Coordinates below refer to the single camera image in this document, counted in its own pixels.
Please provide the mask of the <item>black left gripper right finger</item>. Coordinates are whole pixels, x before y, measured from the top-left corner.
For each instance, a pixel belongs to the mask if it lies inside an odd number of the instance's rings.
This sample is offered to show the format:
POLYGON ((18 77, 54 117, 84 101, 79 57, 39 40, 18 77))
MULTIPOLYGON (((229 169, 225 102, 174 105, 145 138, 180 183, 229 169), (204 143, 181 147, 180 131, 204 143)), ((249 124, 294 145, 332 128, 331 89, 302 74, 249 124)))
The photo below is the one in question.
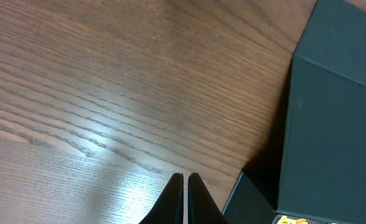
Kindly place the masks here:
POLYGON ((188 178, 188 224, 228 224, 198 173, 188 178))

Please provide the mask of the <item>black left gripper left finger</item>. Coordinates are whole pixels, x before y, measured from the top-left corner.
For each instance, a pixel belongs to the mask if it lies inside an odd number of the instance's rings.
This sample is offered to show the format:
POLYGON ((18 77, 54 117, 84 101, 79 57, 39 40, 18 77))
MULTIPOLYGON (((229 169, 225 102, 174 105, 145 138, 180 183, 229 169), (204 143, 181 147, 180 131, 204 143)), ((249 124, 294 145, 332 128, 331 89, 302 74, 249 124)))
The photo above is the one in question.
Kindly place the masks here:
POLYGON ((171 176, 148 214, 139 224, 183 224, 184 176, 171 176))

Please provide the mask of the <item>dark green lidded box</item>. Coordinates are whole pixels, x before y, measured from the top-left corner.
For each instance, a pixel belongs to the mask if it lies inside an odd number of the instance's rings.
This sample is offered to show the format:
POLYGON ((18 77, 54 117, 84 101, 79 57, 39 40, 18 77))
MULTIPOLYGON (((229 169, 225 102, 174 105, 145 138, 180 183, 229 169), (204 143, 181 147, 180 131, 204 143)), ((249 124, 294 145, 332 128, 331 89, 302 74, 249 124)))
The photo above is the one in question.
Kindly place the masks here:
POLYGON ((244 168, 230 223, 366 223, 366 12, 318 1, 293 54, 274 140, 244 168))

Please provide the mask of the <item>green Pretz snack box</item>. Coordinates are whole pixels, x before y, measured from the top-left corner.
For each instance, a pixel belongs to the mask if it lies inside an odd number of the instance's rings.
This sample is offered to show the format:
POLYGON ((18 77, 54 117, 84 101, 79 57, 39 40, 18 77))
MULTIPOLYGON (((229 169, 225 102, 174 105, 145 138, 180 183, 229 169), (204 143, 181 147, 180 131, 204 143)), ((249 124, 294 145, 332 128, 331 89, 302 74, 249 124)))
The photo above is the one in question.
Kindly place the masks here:
POLYGON ((321 222, 317 220, 310 220, 306 218, 290 217, 287 215, 277 215, 272 224, 337 224, 329 222, 321 222))

